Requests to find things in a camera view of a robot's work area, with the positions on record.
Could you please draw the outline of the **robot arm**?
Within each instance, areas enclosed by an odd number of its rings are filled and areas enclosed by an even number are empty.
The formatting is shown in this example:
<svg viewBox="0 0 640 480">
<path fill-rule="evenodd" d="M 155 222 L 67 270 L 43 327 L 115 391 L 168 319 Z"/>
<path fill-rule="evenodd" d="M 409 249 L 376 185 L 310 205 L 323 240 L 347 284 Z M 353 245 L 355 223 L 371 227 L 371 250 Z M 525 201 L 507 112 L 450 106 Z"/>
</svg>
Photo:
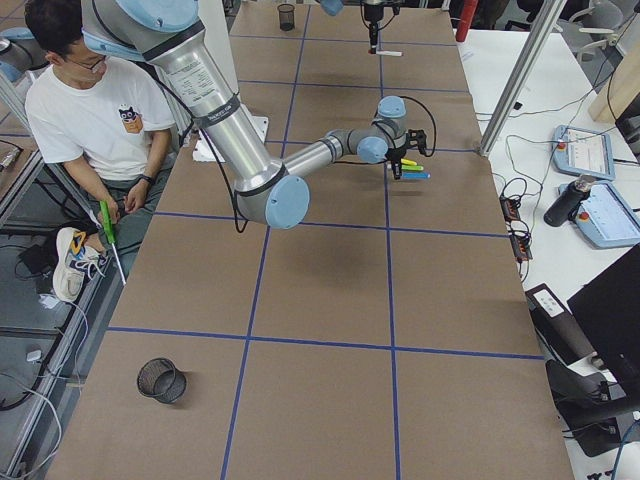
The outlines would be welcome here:
<svg viewBox="0 0 640 480">
<path fill-rule="evenodd" d="M 401 56 L 401 52 L 388 51 L 381 47 L 380 32 L 399 15 L 402 2 L 383 0 L 349 1 L 349 4 L 352 3 L 358 6 L 361 22 L 368 32 L 368 53 L 378 56 Z M 326 14 L 337 16 L 343 10 L 345 1 L 320 0 L 318 4 Z"/>
<path fill-rule="evenodd" d="M 197 128 L 232 168 L 233 204 L 249 221 L 289 229 L 305 217 L 305 176 L 344 155 L 364 162 L 398 162 L 409 132 L 398 96 L 383 98 L 369 127 L 333 130 L 301 151 L 270 155 L 249 114 L 205 45 L 195 1 L 84 1 L 85 45 L 92 51 L 161 68 Z"/>
</svg>

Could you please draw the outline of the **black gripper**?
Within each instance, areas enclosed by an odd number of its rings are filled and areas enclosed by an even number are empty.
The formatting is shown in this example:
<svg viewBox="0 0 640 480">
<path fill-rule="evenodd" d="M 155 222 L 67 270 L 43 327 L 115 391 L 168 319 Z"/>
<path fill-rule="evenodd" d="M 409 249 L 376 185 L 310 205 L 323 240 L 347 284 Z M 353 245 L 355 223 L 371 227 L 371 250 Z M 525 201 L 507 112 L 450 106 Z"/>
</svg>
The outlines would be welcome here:
<svg viewBox="0 0 640 480">
<path fill-rule="evenodd" d="M 380 46 L 380 31 L 390 23 L 390 21 L 388 21 L 385 25 L 382 24 L 386 8 L 390 8 L 393 17 L 395 17 L 400 12 L 400 2 L 374 0 L 364 0 L 361 2 L 361 20 L 368 31 L 370 50 L 378 49 Z"/>
<path fill-rule="evenodd" d="M 387 150 L 387 162 L 391 167 L 393 178 L 400 180 L 402 177 L 402 159 L 405 157 L 405 147 L 389 148 Z"/>
</svg>

